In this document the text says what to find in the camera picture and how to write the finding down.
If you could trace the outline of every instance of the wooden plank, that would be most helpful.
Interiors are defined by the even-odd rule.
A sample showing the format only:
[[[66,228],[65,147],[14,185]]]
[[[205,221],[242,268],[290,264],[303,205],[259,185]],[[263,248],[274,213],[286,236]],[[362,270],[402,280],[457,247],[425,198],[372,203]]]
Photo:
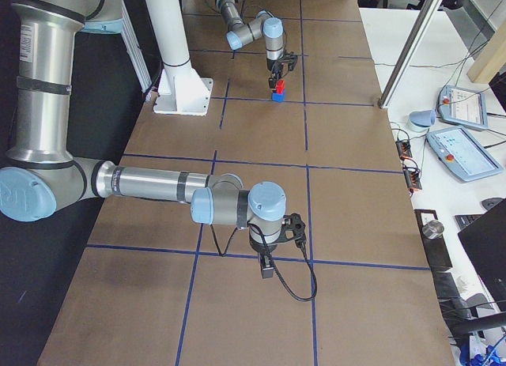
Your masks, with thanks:
[[[506,22],[493,35],[467,73],[474,83],[488,83],[506,63]]]

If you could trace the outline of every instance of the silver robot arm segment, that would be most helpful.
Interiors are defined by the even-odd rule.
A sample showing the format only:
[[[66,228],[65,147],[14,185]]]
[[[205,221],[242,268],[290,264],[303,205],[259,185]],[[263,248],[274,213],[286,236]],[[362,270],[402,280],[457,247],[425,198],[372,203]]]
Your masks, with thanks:
[[[160,13],[163,6],[156,3],[159,1],[146,0],[152,20],[167,21]],[[282,70],[285,49],[281,21],[263,11],[245,25],[234,1],[242,0],[217,0],[230,32],[241,43],[265,36],[267,65],[270,70],[278,66]],[[66,149],[66,137],[74,37],[82,29],[101,33],[120,31],[121,0],[12,0],[12,6],[21,18],[21,51],[16,144],[6,153],[12,166],[0,169],[3,214],[16,221],[37,221],[83,199],[111,195],[190,203],[195,222],[249,229],[250,245],[259,253],[263,277],[277,272],[271,251],[278,244],[293,240],[305,249],[305,225],[298,214],[285,215],[285,192],[275,183],[263,182],[247,191],[240,179],[231,174],[122,167],[108,160],[73,157]],[[179,28],[172,31],[175,39],[170,41],[165,38],[163,25],[153,25],[159,44],[167,47],[161,53],[173,100],[178,86],[179,90],[194,91],[183,87],[192,84],[188,72],[196,75],[191,68],[182,21],[178,22],[174,25]],[[167,63],[176,56],[185,63]],[[195,78],[202,83],[198,75]],[[208,100],[210,90],[202,88]],[[181,106],[194,108],[200,101],[184,101],[179,96],[167,104],[170,109],[185,111],[187,108]]]

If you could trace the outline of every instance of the metal base plate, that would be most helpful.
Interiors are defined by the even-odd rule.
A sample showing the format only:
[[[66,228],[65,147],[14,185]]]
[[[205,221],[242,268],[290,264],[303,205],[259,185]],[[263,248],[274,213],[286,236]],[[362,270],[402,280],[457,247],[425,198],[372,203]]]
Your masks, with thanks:
[[[159,96],[153,108],[155,113],[166,115],[206,115],[213,90],[213,79],[199,77],[192,70],[190,77],[175,79],[176,93],[169,87],[165,71],[158,87]]]

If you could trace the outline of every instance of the black strap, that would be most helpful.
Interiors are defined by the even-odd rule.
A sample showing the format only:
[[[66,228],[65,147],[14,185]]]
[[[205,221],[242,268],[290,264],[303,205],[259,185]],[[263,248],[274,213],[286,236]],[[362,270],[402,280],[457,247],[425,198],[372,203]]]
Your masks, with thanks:
[[[95,167],[93,167],[92,171],[92,178],[90,180],[90,183],[92,184],[92,192],[95,196],[98,198],[100,197],[100,194],[98,193],[98,190],[96,189],[96,178],[98,177],[98,171],[102,167],[102,165],[105,163],[105,160],[102,160],[101,162],[96,162]]]
[[[81,165],[76,162],[75,160],[73,160],[73,163],[74,163],[74,167],[79,171],[79,173],[81,174],[81,178],[82,178],[82,184],[83,184],[83,187],[82,187],[82,193],[81,193],[81,196],[79,197],[78,201],[82,199],[82,197],[85,195],[86,193],[86,190],[88,189],[88,180],[86,179],[86,174],[85,174],[85,170],[83,170],[83,168],[81,167]]]
[[[77,21],[83,25],[85,24],[85,16],[82,14],[76,13],[73,10],[62,8],[61,6],[51,4],[50,2],[41,0],[11,0],[11,4],[27,5],[33,8],[46,10],[47,12],[56,13],[61,16],[70,18],[71,20]]]
[[[239,229],[247,227],[247,196],[250,191],[240,190],[237,196],[237,222],[236,227]]]
[[[17,77],[17,87],[27,91],[46,92],[64,96],[69,96],[72,93],[72,85],[50,83],[24,76]]]
[[[185,193],[184,190],[186,189],[188,176],[190,175],[190,172],[181,171],[179,174],[179,178],[177,179],[177,189],[176,189],[176,198],[178,202],[185,202]]]
[[[105,0],[100,0],[96,9],[93,10],[93,12],[91,14],[86,16],[86,20],[88,21],[88,20],[91,20],[92,18],[95,18],[96,16],[98,16],[98,13],[100,13],[102,8],[104,8],[104,3],[105,3]]]
[[[14,167],[29,168],[32,170],[62,170],[64,168],[72,167],[74,165],[73,160],[63,163],[36,163],[36,162],[26,162],[24,160],[18,160],[13,158],[7,158],[7,162],[13,165]]]

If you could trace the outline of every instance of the white table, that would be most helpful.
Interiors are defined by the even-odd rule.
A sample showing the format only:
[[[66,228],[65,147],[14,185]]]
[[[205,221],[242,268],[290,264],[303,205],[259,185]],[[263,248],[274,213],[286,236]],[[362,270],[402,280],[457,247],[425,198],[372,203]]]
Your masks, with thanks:
[[[382,63],[395,64],[417,15],[418,12],[413,10],[361,9],[362,20],[382,90],[394,68]],[[466,46],[446,13],[437,12],[411,65],[439,66],[458,62],[466,55]],[[473,62],[472,58],[466,61],[459,79],[459,86],[481,91],[488,88],[488,85],[474,84],[466,75]],[[409,67],[388,107],[390,120],[398,123],[403,130],[408,131],[411,137],[420,135],[406,128],[408,114],[412,111],[434,108],[442,86],[447,83],[455,84],[456,76],[448,81],[455,68],[456,66]],[[485,102],[488,112],[504,114],[504,110],[490,89],[485,92]],[[449,126],[437,121],[431,130]],[[489,117],[489,127],[506,133],[506,119]],[[490,145],[505,139],[486,131],[472,130],[471,133],[482,145]],[[421,165],[424,139],[413,140],[411,145],[413,158]],[[506,145],[491,148],[489,152],[502,165],[506,165]],[[478,276],[459,242],[457,236],[459,227],[455,222],[454,215],[484,213],[485,210],[480,204],[481,200],[491,197],[506,197],[506,172],[470,183],[461,183],[438,161],[435,153],[426,145],[421,185],[423,191],[415,192],[412,197],[413,207],[434,209],[444,224],[444,238],[453,264],[451,273],[462,297],[466,299],[475,293],[483,293],[484,290]]]

